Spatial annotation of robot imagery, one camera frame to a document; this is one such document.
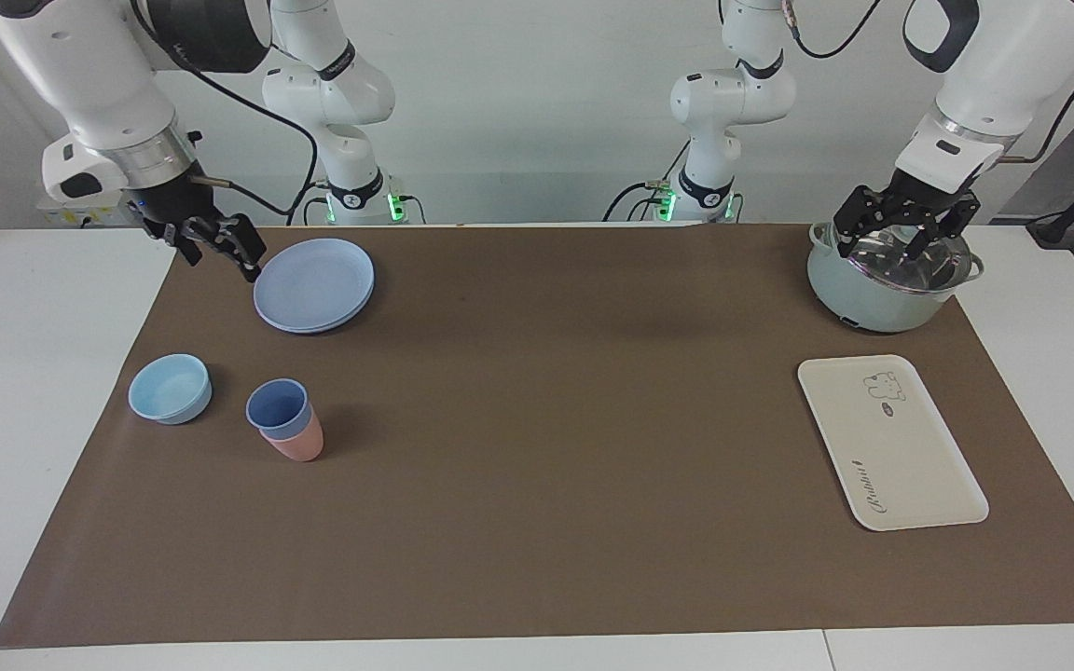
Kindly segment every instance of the light blue bowl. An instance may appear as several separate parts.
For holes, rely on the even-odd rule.
[[[132,379],[127,399],[136,415],[172,425],[202,414],[213,395],[200,358],[168,355],[144,366]]]
[[[309,392],[295,379],[264,382],[247,399],[247,421],[274,441],[297,437],[311,419]]]

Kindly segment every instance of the pot lid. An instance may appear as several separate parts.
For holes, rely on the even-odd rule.
[[[963,285],[972,273],[968,243],[962,237],[941,237],[919,257],[909,259],[906,246],[916,234],[911,225],[877,230],[861,237],[847,260],[870,279],[903,292],[945,292]]]

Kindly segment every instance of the white table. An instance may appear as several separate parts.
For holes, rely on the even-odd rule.
[[[960,300],[1074,497],[1074,259],[1018,229],[969,242],[989,267]],[[171,260],[135,230],[0,232],[0,618]],[[0,651],[0,668],[268,667],[1057,671],[1074,625]]]

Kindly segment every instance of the pot handle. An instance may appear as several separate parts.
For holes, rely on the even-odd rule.
[[[822,238],[822,234],[823,233],[819,233],[819,230],[822,230],[823,227],[826,227],[826,225],[827,225],[826,223],[813,223],[813,224],[809,225],[809,229],[810,229],[810,243],[811,243],[811,245],[814,245],[815,247],[823,248],[823,250],[830,251],[831,250],[831,246],[828,245],[827,243],[823,242],[823,238]]]
[[[981,258],[976,254],[969,254],[972,257],[972,268],[976,271],[975,275],[968,273],[968,279],[964,279],[964,283],[972,281],[973,279],[981,279],[982,275],[985,275],[985,262],[982,262]]]

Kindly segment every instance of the brown tablecloth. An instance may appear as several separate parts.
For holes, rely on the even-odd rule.
[[[802,227],[265,232],[317,235],[377,272],[328,335],[266,326],[220,259],[173,264],[0,646],[1074,622],[1073,501],[955,302],[852,331]],[[175,351],[213,404],[139,420],[131,378]],[[987,522],[853,521],[796,369],[874,353],[917,366]],[[244,421],[281,377],[317,463]]]

